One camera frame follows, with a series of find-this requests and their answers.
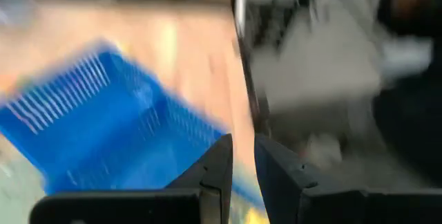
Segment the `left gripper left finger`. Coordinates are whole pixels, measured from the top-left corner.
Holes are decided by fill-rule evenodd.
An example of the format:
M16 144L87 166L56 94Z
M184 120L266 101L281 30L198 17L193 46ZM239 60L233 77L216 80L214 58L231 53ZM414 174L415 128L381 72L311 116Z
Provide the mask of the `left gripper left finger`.
M221 136L185 172L166 187L170 214L185 214L187 223L227 224L233 178L233 142Z

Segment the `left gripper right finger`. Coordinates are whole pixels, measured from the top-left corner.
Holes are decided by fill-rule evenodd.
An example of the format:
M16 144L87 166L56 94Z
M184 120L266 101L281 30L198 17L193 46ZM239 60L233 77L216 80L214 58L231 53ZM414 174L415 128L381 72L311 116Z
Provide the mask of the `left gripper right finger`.
M296 153L267 136L255 135L254 156L270 223L296 224L302 191L318 182L305 172L305 164Z

